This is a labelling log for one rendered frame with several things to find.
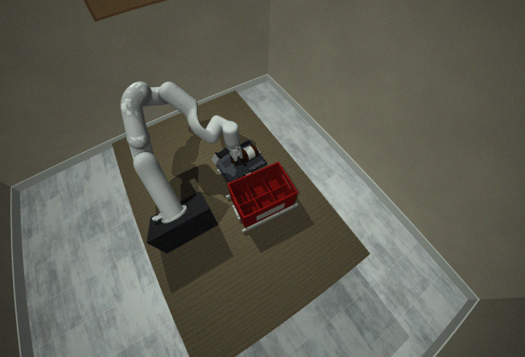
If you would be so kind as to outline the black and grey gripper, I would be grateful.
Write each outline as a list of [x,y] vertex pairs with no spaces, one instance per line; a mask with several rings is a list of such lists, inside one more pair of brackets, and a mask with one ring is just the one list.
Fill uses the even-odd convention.
[[236,150],[236,149],[229,149],[229,148],[228,148],[228,150],[230,151],[229,154],[231,156],[231,159],[234,160],[235,166],[239,165],[239,164],[242,164],[241,163],[241,159],[243,158],[243,155],[242,155],[241,147],[239,146],[238,150]]

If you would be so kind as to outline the brown glass bottle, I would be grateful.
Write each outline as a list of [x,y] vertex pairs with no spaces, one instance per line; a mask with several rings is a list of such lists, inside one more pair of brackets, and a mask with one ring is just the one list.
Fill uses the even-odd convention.
[[[243,158],[241,159],[241,163],[245,163],[249,161],[250,159],[253,159],[254,157],[258,156],[258,151],[254,145],[247,146],[243,148],[242,150]],[[234,164],[234,160],[231,159],[232,164]]]

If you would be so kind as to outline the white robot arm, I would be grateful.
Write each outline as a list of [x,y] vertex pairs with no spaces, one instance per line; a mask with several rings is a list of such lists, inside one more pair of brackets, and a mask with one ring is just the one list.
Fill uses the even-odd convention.
[[194,134],[207,143],[216,143],[223,132],[227,148],[213,155],[212,161],[215,165],[218,165],[223,156],[230,152],[228,148],[238,150],[240,146],[239,126],[236,122],[228,121],[221,116],[213,116],[206,129],[203,128],[197,117],[197,101],[176,84],[170,81],[160,87],[149,87],[142,81],[131,84],[121,98],[121,114],[127,142],[135,171],[160,212],[152,217],[152,220],[162,219],[163,223],[172,222],[187,211],[187,206],[180,203],[154,156],[143,113],[143,106],[166,104],[172,105],[184,114]]

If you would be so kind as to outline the red plastic crate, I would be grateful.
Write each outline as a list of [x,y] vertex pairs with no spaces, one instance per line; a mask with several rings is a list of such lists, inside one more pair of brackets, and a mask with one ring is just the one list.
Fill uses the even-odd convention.
[[298,194],[279,162],[227,184],[245,228],[294,205]]

